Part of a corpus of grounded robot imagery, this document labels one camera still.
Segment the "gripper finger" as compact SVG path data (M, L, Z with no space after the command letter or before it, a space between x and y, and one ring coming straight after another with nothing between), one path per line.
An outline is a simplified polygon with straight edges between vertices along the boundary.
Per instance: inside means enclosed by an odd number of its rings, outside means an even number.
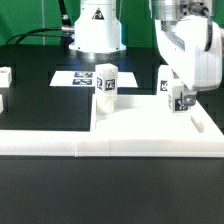
M188 89L184 89L181 92L181 103L185 107L191 107L196 104L196 91L190 91Z

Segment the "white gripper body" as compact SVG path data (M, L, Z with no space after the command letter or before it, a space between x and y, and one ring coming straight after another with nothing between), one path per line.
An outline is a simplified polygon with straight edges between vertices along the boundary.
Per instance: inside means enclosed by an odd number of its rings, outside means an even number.
M182 82L192 91L207 91L219 87L222 80L222 41L219 26L212 23L212 44L205 50L207 19L187 16L180 20L174 33L161 30L155 21L160 55Z

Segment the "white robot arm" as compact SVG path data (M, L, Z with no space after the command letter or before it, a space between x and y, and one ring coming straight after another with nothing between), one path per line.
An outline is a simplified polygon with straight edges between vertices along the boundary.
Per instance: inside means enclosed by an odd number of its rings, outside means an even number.
M157 46L166 63L193 92L219 87L222 40L211 19L212 0L149 0ZM81 0L70 49L89 59L126 51L116 0Z

